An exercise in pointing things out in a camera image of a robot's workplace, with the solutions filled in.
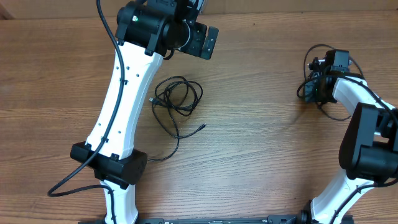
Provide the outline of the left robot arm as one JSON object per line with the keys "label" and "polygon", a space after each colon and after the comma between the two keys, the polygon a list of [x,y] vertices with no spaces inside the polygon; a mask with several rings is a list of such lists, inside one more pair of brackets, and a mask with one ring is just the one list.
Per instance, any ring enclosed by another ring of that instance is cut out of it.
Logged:
{"label": "left robot arm", "polygon": [[174,50],[211,58],[218,29],[197,22],[204,2],[131,1],[117,15],[114,68],[98,120],[70,156],[93,169],[104,190],[103,223],[137,223],[135,186],[147,155],[134,134],[149,85]]}

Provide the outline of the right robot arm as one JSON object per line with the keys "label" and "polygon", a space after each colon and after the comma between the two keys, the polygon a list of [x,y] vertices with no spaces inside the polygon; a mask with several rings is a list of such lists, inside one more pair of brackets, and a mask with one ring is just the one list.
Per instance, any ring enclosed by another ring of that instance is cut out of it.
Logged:
{"label": "right robot arm", "polygon": [[297,223],[352,223],[346,212],[366,192],[397,184],[397,108],[368,87],[363,72],[351,72],[349,66],[355,63],[349,52],[330,47],[324,58],[303,65],[297,96],[319,110],[327,103],[341,103],[349,125],[337,175],[309,201]]}

